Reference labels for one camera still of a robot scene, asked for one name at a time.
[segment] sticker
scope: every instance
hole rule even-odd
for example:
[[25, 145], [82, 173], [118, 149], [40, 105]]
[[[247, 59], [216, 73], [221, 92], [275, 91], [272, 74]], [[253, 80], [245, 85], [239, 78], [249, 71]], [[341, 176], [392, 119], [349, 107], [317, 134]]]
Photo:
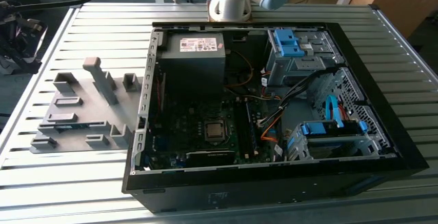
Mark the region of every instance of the sticker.
[[301, 49], [312, 49], [312, 45], [311, 44], [301, 44], [301, 45], [299, 45], [299, 47]]
[[73, 127], [69, 125], [56, 126], [57, 129], [72, 129]]
[[208, 194], [208, 203], [211, 205], [217, 205], [224, 202], [228, 197], [228, 192], [216, 192]]
[[183, 38], [179, 41], [179, 51], [216, 51], [216, 38]]
[[261, 78], [261, 86], [267, 87], [267, 78]]
[[275, 145], [273, 150], [280, 156], [283, 155], [283, 149], [279, 147], [279, 145]]

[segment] motherboard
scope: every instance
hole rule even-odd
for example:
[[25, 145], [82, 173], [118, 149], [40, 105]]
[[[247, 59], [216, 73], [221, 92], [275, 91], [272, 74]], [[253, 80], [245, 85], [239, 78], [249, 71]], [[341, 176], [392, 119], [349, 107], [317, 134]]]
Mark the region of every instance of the motherboard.
[[260, 140], [256, 121], [265, 102], [225, 97], [179, 103], [168, 101], [156, 117], [153, 153], [145, 156], [152, 169], [207, 167], [269, 162], [272, 144]]

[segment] metal slotted table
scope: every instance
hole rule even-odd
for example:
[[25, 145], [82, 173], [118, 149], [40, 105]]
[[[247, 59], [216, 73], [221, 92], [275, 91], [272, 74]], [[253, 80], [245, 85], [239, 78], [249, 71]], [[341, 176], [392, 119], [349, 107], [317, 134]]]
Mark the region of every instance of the metal slotted table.
[[10, 223], [435, 223], [438, 220], [438, 78], [386, 17], [367, 6], [253, 8], [259, 22], [337, 22], [384, 93], [430, 169], [351, 198], [152, 215], [120, 192], [125, 151], [32, 154], [56, 73], [98, 56], [112, 77], [144, 74], [152, 22], [204, 21], [204, 5], [86, 4], [69, 9], [0, 136], [0, 220]]

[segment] power cable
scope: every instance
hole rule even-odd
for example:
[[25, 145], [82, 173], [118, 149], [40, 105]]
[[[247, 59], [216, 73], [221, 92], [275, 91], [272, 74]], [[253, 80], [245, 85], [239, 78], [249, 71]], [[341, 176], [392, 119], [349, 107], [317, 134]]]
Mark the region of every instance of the power cable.
[[32, 5], [20, 5], [10, 8], [12, 13], [29, 11], [29, 10], [45, 10], [45, 9], [53, 9], [58, 7], [69, 7], [74, 5], [81, 5], [84, 3], [88, 3], [90, 0], [73, 0], [73, 1], [65, 1], [65, 2], [54, 2], [54, 3], [44, 3], [44, 4], [32, 4]]

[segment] white label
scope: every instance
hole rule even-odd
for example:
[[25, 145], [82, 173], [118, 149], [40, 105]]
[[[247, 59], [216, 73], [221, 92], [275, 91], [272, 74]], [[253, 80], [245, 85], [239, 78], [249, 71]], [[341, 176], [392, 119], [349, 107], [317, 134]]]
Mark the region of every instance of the white label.
[[216, 38], [183, 38], [179, 41], [179, 51], [216, 51]]
[[56, 128], [60, 128], [60, 129], [72, 129], [73, 127], [69, 126], [69, 125], [64, 125], [64, 126], [56, 126]]
[[299, 45], [299, 47], [301, 49], [312, 49], [312, 45], [311, 44], [301, 44], [301, 45]]
[[275, 145], [273, 150], [280, 156], [283, 155], [283, 149], [279, 147], [279, 145]]
[[261, 86], [267, 87], [267, 78], [261, 78]]

